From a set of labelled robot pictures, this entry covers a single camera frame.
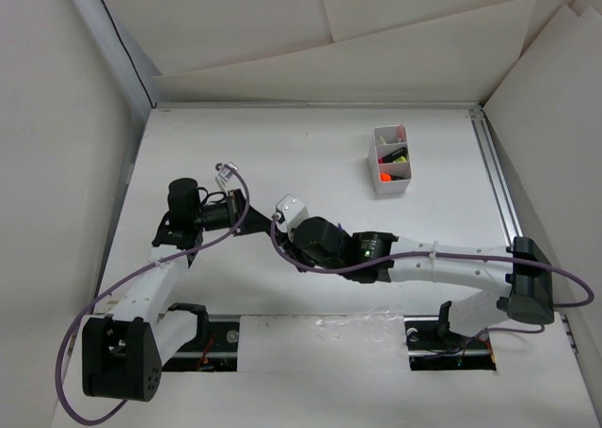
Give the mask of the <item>yellow cap black highlighter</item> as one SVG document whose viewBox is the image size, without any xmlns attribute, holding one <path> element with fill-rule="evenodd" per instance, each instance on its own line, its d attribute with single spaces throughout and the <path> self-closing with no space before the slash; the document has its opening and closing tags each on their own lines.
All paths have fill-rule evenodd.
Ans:
<svg viewBox="0 0 602 428">
<path fill-rule="evenodd" d="M 380 164 L 405 163 L 407 161 L 407 147 L 401 147 L 378 159 Z"/>
</svg>

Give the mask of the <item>orange tip black highlighter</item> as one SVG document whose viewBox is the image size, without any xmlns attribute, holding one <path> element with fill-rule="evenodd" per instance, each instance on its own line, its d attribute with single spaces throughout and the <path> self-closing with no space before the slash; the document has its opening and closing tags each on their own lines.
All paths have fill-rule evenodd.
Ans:
<svg viewBox="0 0 602 428">
<path fill-rule="evenodd" d="M 405 177 L 392 175 L 392 174 L 388 174 L 388 173 L 381 173 L 379 175 L 379 178 L 380 178 L 381 182 L 397 182 L 397 181 L 405 180 Z"/>
</svg>

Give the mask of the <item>pink clear pen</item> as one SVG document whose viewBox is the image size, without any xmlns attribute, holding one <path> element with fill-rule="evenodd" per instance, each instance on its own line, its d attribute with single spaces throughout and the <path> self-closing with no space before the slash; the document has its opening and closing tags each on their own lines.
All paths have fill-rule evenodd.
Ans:
<svg viewBox="0 0 602 428">
<path fill-rule="evenodd" d="M 407 141 L 407 139 L 406 139 L 406 130 L 405 130 L 405 127 L 402 124 L 400 124 L 398 126 L 398 128 L 397 128 L 397 141 L 399 143 L 404 143 L 404 142 Z"/>
</svg>

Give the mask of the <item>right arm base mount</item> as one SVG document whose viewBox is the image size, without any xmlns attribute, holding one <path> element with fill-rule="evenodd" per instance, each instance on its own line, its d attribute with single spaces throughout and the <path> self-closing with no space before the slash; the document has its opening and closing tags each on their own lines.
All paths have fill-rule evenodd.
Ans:
<svg viewBox="0 0 602 428">
<path fill-rule="evenodd" d="M 470 338 L 451 332 L 452 302 L 435 315 L 404 318 L 408 362 L 413 372 L 495 371 L 493 350 L 487 336 Z"/>
</svg>

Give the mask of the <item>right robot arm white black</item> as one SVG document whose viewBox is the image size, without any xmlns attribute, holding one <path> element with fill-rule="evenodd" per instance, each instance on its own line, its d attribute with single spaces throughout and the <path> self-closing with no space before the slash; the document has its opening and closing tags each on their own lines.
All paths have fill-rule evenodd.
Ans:
<svg viewBox="0 0 602 428">
<path fill-rule="evenodd" d="M 454 347 L 507 320 L 553 323 L 551 268 L 534 241 L 470 249 L 413 242 L 389 232 L 347 233 L 319 216 L 286 225 L 280 248 L 300 271 L 334 274 L 360 284 L 430 282 L 474 290 L 441 304 L 435 335 Z"/>
</svg>

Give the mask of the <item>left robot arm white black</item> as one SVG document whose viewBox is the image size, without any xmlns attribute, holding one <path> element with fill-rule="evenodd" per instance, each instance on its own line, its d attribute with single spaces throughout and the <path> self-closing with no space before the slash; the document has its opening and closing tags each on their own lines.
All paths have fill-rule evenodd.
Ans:
<svg viewBox="0 0 602 428">
<path fill-rule="evenodd" d="M 199 349 L 209 340 L 208 313 L 198 304 L 169 305 L 176 282 L 192 265 L 206 231 L 234 235 L 266 233 L 268 218 L 240 189 L 223 191 L 210 204 L 196 180 L 180 178 L 168 187 L 168 210 L 151 242 L 151 269 L 102 318 L 82 331 L 82 387 L 90 397 L 150 401 L 164 365 L 183 346 Z"/>
</svg>

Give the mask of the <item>white compartment pen holder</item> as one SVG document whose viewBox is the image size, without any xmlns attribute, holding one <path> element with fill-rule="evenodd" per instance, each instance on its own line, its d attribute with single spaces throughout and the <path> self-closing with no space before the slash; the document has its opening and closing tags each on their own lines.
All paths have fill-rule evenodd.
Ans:
<svg viewBox="0 0 602 428">
<path fill-rule="evenodd" d="M 402 124 L 372 130 L 367 163 L 376 195 L 403 194 L 412 179 L 406 128 Z"/>
</svg>

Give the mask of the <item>pink cap black highlighter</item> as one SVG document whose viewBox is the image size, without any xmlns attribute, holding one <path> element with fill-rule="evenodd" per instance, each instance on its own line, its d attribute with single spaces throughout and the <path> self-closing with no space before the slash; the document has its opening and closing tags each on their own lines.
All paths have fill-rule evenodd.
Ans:
<svg viewBox="0 0 602 428">
<path fill-rule="evenodd" d="M 378 159 L 379 164 L 387 164 L 395 162 L 399 157 L 404 157 L 403 152 L 394 151 Z"/>
</svg>

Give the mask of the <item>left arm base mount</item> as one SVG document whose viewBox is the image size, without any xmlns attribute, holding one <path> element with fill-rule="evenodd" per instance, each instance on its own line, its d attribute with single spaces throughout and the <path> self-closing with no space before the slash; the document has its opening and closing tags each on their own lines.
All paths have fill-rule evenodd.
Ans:
<svg viewBox="0 0 602 428">
<path fill-rule="evenodd" d="M 168 313 L 193 314 L 197 334 L 163 366 L 164 373 L 233 373 L 237 371 L 240 319 L 238 315 L 210 315 L 200 304 L 174 303 Z"/>
</svg>

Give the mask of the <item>aluminium rail right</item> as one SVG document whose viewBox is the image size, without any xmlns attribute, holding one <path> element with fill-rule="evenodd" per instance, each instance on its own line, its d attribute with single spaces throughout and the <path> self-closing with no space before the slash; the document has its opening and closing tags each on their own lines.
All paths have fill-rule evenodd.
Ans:
<svg viewBox="0 0 602 428">
<path fill-rule="evenodd" d="M 507 246 L 511 246 L 515 237 L 523 235 L 523 230 L 501 166 L 498 149 L 494 144 L 493 129 L 479 105 L 476 108 L 469 109 L 468 113 L 482 156 L 485 173 L 493 191 L 505 242 Z"/>
</svg>

